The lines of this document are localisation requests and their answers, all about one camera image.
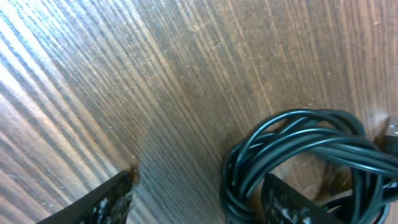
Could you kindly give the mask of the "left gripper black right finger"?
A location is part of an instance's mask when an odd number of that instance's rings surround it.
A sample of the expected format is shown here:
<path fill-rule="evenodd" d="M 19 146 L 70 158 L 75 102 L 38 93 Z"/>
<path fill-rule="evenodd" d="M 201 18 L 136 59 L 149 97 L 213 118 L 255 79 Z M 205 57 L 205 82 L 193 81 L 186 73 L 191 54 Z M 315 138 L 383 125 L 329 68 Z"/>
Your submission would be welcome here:
<path fill-rule="evenodd" d="M 268 224 L 341 223 L 274 174 L 264 177 L 261 202 Z"/>

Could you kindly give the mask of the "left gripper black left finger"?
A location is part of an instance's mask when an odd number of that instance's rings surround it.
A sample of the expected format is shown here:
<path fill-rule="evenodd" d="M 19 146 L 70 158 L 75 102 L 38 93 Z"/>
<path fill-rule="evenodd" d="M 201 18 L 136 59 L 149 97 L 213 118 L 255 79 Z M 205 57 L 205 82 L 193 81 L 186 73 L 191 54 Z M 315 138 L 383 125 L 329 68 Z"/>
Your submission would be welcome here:
<path fill-rule="evenodd" d="M 133 190 L 134 174 L 124 170 L 39 224 L 125 224 Z"/>

